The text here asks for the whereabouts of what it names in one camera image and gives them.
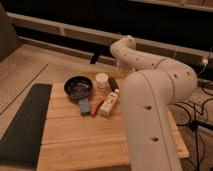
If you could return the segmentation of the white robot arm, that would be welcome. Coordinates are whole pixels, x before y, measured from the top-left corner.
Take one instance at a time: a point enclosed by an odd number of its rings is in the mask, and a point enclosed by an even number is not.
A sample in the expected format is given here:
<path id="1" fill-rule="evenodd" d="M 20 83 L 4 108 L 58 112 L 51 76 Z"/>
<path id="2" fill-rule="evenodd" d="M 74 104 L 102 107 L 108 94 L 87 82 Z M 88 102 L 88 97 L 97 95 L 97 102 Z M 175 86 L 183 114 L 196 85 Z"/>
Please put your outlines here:
<path id="1" fill-rule="evenodd" d="M 167 107 L 196 90 L 195 71 L 172 58 L 138 51 L 131 36 L 114 42 L 110 52 L 135 69 L 120 87 L 132 171 L 182 171 Z"/>

